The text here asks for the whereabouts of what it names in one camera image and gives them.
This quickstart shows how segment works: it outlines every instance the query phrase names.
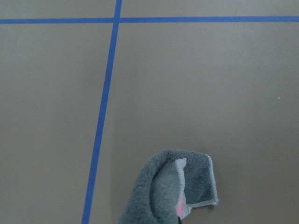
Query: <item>folded cloth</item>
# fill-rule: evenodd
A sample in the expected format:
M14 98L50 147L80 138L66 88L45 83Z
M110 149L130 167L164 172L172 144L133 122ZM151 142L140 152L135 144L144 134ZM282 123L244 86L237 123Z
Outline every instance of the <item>folded cloth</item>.
M141 170L118 224L178 224L192 208L218 204L211 157L165 150Z

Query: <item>microfiber cloth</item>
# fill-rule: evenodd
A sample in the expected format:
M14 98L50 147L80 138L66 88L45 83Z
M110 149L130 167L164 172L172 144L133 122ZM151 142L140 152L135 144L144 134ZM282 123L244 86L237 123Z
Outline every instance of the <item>microfiber cloth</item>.
M211 157L165 150L141 170L118 224L178 224L192 208L218 204Z

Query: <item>blue tape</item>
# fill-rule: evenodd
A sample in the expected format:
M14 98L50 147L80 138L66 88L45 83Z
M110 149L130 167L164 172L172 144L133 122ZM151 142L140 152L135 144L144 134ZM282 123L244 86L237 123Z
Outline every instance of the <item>blue tape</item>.
M120 18L121 23L162 22L299 22L299 16L204 16Z
M0 24L113 23L113 18L0 19Z
M91 212L91 207L93 202L94 184L95 184L98 162L100 157L100 147L101 147L104 122L105 122L105 116L107 110L107 103L108 103L111 76L113 70L120 15L121 15L121 0L116 0L114 23L113 23L112 34L111 34L109 55L108 55L106 75L105 75L105 81L104 81L104 87L102 93L102 100L100 105L97 131L95 134L95 140L93 145L93 155L92 155L92 161L91 161L90 171L89 171L88 185L86 190L85 204L84 204L84 210L82 216L82 224L89 223L89 217L90 217L90 212Z
M0 24L113 23L115 19L117 19L120 23L299 22L299 16L202 16L120 18L119 14L119 16L114 18L0 19Z

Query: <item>blue tape line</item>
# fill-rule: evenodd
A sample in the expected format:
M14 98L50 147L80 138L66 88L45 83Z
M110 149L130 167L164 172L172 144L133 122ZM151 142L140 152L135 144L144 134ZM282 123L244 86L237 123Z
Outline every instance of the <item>blue tape line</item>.
M299 22L299 16L204 16L120 18L121 23L160 22Z
M0 24L51 23L163 23L163 22L299 22L299 16L203 16L203 17L132 17L132 18L53 18L53 19L0 19Z
M113 18L0 19L0 24L113 23Z
M100 105L97 131L95 134L95 140L94 140L94 146L93 146L93 156L92 156L92 161L91 161L91 165L90 165L90 172L89 172L88 185L87 185L87 190L86 190L84 211L83 211L83 216L82 216L82 224L89 223L89 217L90 217L90 212L91 212L91 207L92 207L92 202L93 202L94 184L95 184L98 162L99 162L99 157L100 157L100 147L101 147L104 122L105 122L105 116L106 116L106 110L107 110L107 103L108 103L111 76L112 76L112 70L113 70L114 55L115 55L115 49L116 49L120 15L121 15L121 0L116 0L114 23L113 23L112 34L111 34L109 55L108 55L106 75L105 75L105 81L104 81L104 87L103 87L103 93L102 93L102 100L101 100L101 105Z

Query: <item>floor surface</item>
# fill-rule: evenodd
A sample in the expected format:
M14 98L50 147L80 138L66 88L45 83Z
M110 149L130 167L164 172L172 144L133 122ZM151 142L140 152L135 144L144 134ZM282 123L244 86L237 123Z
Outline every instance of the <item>floor surface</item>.
M120 2L0 0L0 223L116 223L146 161L175 148L212 157L220 200L184 224L296 224L299 2ZM294 21L118 23L115 6Z

